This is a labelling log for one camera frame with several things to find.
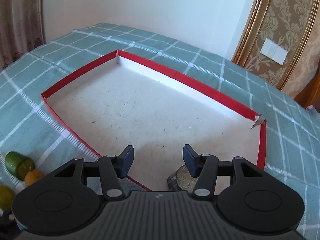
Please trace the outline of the red shallow cardboard box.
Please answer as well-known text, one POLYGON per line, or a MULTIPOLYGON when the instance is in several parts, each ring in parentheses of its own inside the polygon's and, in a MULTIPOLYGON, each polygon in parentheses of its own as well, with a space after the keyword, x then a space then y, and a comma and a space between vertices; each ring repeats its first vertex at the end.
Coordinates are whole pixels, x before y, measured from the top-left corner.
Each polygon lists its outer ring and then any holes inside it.
POLYGON ((97 156, 135 150, 129 178, 163 191, 183 165, 183 146, 263 168, 266 125, 260 114, 162 64, 123 50, 67 75, 42 95, 48 111, 97 156))

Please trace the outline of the wooden headboard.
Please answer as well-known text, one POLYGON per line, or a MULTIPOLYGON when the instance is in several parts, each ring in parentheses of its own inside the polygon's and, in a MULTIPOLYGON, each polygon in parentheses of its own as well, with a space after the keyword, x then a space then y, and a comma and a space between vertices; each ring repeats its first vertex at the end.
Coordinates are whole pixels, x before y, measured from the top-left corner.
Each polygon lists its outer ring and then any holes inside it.
POLYGON ((319 110, 319 77, 314 77, 303 90, 295 97, 295 102, 303 108, 309 106, 319 110))

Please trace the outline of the orange tangerine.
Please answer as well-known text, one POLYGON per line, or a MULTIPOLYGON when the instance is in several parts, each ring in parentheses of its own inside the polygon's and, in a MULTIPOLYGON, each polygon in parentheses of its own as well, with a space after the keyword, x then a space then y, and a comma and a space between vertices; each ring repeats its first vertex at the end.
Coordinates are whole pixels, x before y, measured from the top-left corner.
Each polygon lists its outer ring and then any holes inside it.
POLYGON ((29 171, 24 178, 24 184, 26 187, 29 187, 33 183, 37 182, 41 178, 43 178, 45 174, 37 169, 33 169, 29 171))

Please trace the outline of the yellow-green round fruit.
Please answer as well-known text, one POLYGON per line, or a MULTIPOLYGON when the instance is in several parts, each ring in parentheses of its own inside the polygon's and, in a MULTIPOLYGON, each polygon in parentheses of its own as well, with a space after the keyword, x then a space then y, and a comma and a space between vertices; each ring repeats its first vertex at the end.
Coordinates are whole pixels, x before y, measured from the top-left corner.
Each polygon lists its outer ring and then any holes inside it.
POLYGON ((15 192, 5 186, 5 185, 0 185, 0 208, 1 210, 5 211, 11 208, 12 203, 15 199, 15 192))

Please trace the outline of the gold ornate wall frame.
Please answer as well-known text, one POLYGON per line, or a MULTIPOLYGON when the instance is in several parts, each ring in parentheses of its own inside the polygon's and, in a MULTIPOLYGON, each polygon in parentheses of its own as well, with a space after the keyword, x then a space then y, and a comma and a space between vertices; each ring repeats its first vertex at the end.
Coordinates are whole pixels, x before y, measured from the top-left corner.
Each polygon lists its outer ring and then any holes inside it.
POLYGON ((254 0, 232 61, 295 98, 319 62, 319 0, 254 0), (279 64, 263 55, 266 39, 287 51, 279 64))

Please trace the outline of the dark eggplant piece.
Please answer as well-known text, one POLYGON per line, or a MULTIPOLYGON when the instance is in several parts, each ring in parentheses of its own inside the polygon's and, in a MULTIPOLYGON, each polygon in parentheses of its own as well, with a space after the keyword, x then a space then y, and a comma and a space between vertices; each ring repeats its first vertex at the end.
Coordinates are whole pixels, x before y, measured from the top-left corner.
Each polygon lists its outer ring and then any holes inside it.
POLYGON ((167 184, 171 191, 188 191, 192 193, 198 178, 193 178, 186 165, 181 166, 177 171, 167 178, 167 184))

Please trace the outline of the green plaid tablecloth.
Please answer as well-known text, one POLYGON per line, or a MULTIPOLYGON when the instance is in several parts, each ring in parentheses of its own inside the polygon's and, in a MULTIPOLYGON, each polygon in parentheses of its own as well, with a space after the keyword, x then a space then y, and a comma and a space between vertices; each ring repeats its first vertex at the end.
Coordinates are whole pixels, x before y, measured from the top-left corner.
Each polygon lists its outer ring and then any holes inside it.
POLYGON ((67 74, 116 49, 201 81, 267 120, 265 170, 305 203, 298 232, 319 239, 319 118, 231 61, 182 41, 124 25, 99 23, 40 44, 1 72, 1 157, 30 156, 45 172, 96 156, 49 114, 41 93, 67 74))

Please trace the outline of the white wall switch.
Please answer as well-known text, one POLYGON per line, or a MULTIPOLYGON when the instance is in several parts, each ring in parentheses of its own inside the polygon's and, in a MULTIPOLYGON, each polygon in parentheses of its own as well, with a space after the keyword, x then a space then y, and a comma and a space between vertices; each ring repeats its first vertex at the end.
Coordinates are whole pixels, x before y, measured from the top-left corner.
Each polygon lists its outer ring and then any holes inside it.
POLYGON ((285 62, 288 51, 274 43, 272 40, 266 38, 260 53, 282 66, 285 62))

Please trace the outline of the green cucumber chunk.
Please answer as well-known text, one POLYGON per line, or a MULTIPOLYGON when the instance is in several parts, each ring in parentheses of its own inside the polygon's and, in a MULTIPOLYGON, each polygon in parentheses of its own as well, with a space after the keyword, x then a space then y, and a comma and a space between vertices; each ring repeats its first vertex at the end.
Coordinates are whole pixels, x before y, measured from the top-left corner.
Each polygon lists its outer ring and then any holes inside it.
POLYGON ((10 174, 22 181, 24 181, 27 173, 35 168, 31 158, 16 151, 10 151, 5 156, 5 166, 10 174))

